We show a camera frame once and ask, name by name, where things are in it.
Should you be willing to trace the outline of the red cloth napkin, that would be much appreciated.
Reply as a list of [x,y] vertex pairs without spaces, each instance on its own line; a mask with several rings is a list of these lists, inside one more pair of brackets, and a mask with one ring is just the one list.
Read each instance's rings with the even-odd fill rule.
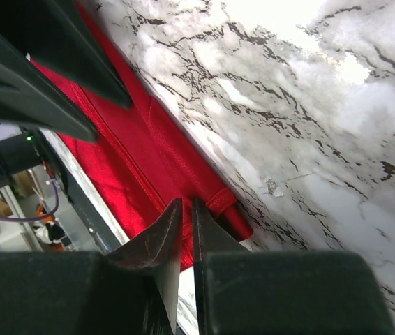
[[183,204],[181,266],[193,264],[192,202],[201,199],[216,222],[235,240],[252,227],[237,208],[237,198],[150,95],[117,48],[75,2],[93,37],[116,69],[132,100],[122,107],[34,60],[43,72],[93,122],[97,139],[88,143],[62,135],[128,237],[146,230],[176,198]]

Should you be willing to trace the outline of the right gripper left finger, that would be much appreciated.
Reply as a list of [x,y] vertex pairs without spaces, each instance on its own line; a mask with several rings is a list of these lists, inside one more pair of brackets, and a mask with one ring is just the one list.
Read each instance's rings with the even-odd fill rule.
[[107,255],[0,252],[0,334],[173,334],[181,224],[176,199]]

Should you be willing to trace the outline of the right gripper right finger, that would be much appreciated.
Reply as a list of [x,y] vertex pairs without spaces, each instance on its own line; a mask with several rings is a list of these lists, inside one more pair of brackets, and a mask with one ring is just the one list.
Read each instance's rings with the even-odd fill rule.
[[250,252],[193,201],[201,334],[395,334],[366,261],[345,251]]

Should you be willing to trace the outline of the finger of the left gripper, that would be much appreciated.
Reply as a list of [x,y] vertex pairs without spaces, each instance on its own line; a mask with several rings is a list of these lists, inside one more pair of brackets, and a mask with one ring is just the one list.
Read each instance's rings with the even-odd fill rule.
[[0,34],[0,122],[94,142],[93,122]]
[[0,34],[38,64],[117,105],[132,105],[74,1],[0,1]]

